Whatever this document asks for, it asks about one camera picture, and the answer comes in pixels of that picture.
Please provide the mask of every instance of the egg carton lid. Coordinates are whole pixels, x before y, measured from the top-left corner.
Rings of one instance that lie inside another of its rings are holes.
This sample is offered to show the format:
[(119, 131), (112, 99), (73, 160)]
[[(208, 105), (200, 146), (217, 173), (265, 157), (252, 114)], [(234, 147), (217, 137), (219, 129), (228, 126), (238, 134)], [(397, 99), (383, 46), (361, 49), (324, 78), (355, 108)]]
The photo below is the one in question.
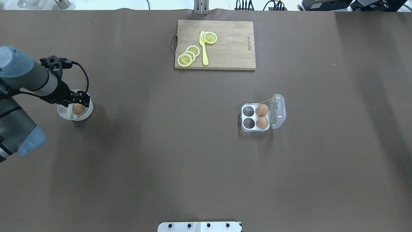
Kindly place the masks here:
[(269, 109), (272, 129), (279, 128), (286, 120), (285, 98), (281, 94), (274, 94)]

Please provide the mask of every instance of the brown table surface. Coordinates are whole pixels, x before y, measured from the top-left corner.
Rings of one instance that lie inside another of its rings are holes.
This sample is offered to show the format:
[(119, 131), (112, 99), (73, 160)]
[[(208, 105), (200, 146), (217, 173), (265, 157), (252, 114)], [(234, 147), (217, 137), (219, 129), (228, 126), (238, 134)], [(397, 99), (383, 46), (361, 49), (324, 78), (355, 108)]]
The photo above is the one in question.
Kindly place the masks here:
[[(177, 70), (178, 19), (253, 21), (255, 72)], [(83, 64), (94, 111), (65, 121), (15, 99), (48, 141), (0, 165), (0, 231), (412, 230), (412, 14), (0, 11), (0, 45)], [(80, 69), (65, 70), (72, 89)], [(287, 119), (244, 133), (240, 107)]]

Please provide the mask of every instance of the lemon slice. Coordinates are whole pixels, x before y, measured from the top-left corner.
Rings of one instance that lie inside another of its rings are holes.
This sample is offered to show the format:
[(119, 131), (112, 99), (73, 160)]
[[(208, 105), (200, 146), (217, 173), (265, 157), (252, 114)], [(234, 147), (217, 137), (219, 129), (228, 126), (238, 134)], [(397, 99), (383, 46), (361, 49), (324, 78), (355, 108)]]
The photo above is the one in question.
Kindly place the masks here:
[(190, 57), (192, 58), (192, 63), (194, 62), (194, 60), (196, 59), (196, 54), (194, 52), (191, 51), (186, 51), (183, 54), (189, 54)]
[(183, 53), (178, 57), (178, 64), (182, 67), (187, 67), (191, 65), (192, 62), (193, 62), (192, 57), (187, 53)]
[(198, 57), (199, 54), (200, 54), (200, 49), (199, 49), (199, 47), (197, 47), (197, 46), (195, 46), (195, 45), (192, 45), (192, 46), (187, 47), (187, 48), (186, 48), (186, 51), (191, 51), (192, 53), (195, 54), (196, 57)]
[(202, 35), (202, 39), (205, 43), (214, 44), (218, 40), (218, 36), (211, 31), (205, 31)]

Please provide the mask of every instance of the metal bracket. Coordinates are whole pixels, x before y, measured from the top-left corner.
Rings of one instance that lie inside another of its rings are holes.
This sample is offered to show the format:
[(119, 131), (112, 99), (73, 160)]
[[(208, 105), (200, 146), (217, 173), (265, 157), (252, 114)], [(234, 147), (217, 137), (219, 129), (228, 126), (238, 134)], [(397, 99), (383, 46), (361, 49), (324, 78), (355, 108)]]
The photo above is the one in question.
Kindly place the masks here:
[(209, 0), (194, 0), (194, 14), (209, 14)]
[(157, 232), (242, 232), (242, 222), (167, 222)]

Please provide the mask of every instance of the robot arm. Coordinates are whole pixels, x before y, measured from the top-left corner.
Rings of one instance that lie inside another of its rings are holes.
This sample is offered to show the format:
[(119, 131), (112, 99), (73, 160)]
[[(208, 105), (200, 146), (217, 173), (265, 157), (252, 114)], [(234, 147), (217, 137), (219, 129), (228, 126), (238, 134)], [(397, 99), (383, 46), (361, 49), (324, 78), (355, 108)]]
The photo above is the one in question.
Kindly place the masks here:
[[(77, 62), (51, 56), (35, 62), (15, 47), (0, 47), (0, 162), (19, 153), (24, 156), (46, 142), (47, 137), (25, 113), (13, 96), (23, 93), (38, 97), (50, 104), (68, 107), (78, 103), (89, 107), (89, 80)], [(78, 65), (87, 79), (86, 91), (73, 92), (61, 80), (63, 69)]]

